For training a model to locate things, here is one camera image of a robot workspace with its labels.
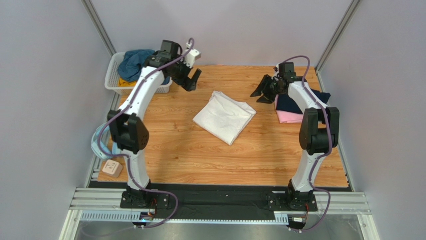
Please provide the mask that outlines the white t-shirt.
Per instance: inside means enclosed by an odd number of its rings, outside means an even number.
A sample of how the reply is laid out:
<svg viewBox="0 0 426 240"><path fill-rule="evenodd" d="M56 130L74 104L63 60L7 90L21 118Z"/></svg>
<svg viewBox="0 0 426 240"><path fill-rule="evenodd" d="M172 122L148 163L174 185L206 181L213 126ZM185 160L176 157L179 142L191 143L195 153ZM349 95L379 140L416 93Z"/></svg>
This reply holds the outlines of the white t-shirt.
<svg viewBox="0 0 426 240"><path fill-rule="evenodd" d="M231 99L214 91L208 104L193 118L193 122L231 146L257 112L246 102Z"/></svg>

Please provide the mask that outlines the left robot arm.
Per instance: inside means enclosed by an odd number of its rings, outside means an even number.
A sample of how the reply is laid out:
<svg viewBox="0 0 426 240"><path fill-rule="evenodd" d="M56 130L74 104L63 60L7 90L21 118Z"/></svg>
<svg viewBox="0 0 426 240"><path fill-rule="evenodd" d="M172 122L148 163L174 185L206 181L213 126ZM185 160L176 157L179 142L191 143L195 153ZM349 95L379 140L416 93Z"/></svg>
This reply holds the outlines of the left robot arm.
<svg viewBox="0 0 426 240"><path fill-rule="evenodd" d="M193 77L189 75L200 58L193 38L188 40L186 49L176 42L164 40L161 49L146 59L140 78L125 103L108 113L111 138L120 151L118 155L126 160L128 183L122 194L122 209L147 209L155 207L160 197L166 201L170 199L170 193L149 189L151 180L146 169L145 149L150 133L143 120L157 89L166 78L171 78L187 92L196 90L202 71L197 69Z"/></svg>

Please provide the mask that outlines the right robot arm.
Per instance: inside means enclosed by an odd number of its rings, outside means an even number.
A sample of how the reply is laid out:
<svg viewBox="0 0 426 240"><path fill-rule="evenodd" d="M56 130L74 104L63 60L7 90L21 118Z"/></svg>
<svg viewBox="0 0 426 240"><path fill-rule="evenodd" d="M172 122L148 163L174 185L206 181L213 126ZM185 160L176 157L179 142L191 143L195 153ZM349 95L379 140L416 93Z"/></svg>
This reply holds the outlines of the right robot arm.
<svg viewBox="0 0 426 240"><path fill-rule="evenodd" d="M302 157L287 191L277 202L289 210L303 211L314 202L314 184L324 159L339 142L340 111L323 103L304 77L297 76L293 62L278 64L274 76L265 75L251 97L272 104L287 95L304 111L299 132Z"/></svg>

